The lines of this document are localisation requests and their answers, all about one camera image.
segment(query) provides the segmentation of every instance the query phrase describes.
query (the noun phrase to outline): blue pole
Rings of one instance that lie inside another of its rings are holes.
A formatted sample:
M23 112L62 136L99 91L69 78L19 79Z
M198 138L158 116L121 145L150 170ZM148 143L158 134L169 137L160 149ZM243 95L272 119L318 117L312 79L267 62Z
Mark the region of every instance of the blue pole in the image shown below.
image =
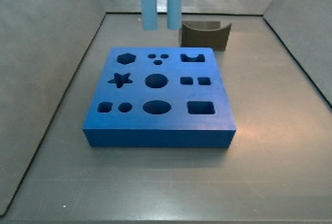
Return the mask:
M144 29L156 30L157 23L157 0L141 0L142 2L142 17L144 17Z
M182 0L168 0L168 27L169 29L182 27Z

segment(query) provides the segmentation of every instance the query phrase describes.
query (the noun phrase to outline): rectangular hole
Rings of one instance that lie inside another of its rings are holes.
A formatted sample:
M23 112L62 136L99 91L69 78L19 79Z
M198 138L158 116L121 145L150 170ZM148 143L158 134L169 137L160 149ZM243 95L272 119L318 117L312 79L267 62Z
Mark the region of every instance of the rectangular hole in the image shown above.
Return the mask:
M190 114L214 114L213 102L189 101L186 102L188 113Z
M181 83L184 85L193 85L193 78L192 77L181 77Z
M198 78L198 84L210 85L212 84L210 78Z
M113 104L109 102L99 103L98 112L110 112Z
M182 62L205 62L204 54L198 54L196 57L189 57L186 54L181 54Z

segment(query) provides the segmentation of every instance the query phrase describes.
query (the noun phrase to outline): square hole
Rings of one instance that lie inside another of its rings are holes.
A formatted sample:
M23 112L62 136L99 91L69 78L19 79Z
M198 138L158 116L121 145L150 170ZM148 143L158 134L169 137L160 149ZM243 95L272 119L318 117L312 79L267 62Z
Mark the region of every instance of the square hole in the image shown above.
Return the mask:
M198 78L198 84L210 85L212 84L210 78Z
M188 112L190 114L214 114L213 102L189 101L186 102Z
M113 104L109 102L99 103L98 112L110 112Z
M193 78L192 77L181 77L181 83L184 85L193 85Z

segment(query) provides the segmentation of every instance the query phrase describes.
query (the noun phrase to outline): curved gray object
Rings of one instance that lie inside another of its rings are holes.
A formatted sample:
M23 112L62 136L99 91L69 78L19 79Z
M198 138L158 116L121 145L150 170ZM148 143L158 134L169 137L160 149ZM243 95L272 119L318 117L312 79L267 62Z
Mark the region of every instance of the curved gray object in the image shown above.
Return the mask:
M219 21L184 21L181 47L227 50L231 27L232 24L221 27Z

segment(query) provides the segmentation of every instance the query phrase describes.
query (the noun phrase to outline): shape sorter board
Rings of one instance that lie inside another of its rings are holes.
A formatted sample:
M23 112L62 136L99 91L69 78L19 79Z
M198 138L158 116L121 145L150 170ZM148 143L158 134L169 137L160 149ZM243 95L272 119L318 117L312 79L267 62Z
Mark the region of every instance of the shape sorter board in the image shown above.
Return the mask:
M236 126L210 48L113 48L83 131L91 146L229 147Z

